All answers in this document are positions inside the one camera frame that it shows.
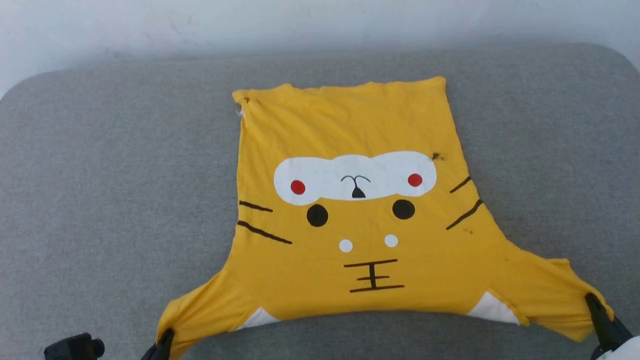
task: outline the gray fabric surface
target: gray fabric surface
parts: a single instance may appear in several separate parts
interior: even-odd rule
[[[568,257],[640,334],[640,74],[595,45],[121,65],[31,78],[0,102],[0,359],[88,331],[139,359],[167,302],[227,258],[231,92],[443,75],[470,173],[507,237]],[[202,341],[187,359],[579,359],[537,326],[325,316]]]

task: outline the white background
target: white background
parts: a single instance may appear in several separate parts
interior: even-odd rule
[[[640,67],[640,0],[0,0],[0,96],[100,63],[594,42]]]

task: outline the white dot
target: white dot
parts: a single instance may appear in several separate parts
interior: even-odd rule
[[[385,236],[385,244],[387,244],[388,247],[395,247],[398,245],[398,237],[393,234]]]
[[[340,247],[340,250],[342,252],[349,252],[351,251],[351,249],[353,249],[352,242],[347,239],[340,241],[340,244],[338,246]]]

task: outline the black circle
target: black circle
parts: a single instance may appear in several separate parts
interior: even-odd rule
[[[315,204],[307,210],[307,221],[315,227],[321,227],[329,220],[329,213],[326,212],[324,206]]]
[[[406,220],[415,214],[415,206],[409,200],[401,199],[394,202],[393,211],[397,218]]]

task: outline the red circle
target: red circle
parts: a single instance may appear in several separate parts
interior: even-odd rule
[[[296,195],[302,195],[305,193],[305,185],[300,180],[291,181],[291,191]]]
[[[409,185],[415,188],[417,186],[420,186],[420,184],[422,184],[422,176],[418,174],[411,174],[407,179],[407,181],[409,182]]]

